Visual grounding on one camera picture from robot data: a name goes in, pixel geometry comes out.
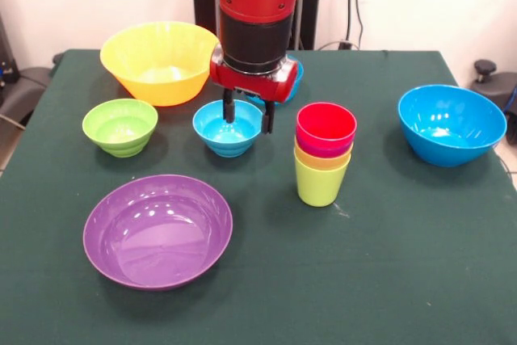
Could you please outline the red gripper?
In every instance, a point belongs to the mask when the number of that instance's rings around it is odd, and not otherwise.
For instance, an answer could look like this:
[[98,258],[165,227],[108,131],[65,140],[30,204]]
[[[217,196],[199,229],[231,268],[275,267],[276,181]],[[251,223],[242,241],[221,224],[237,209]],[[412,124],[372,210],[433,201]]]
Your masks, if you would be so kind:
[[235,120],[233,92],[241,91],[264,100],[265,112],[262,118],[262,133],[272,133],[275,118],[275,102],[285,103],[292,93],[298,75],[298,62],[285,56],[280,67],[269,74],[248,74],[237,71],[224,61],[220,44],[213,49],[209,74],[214,83],[224,88],[223,119],[227,123]]

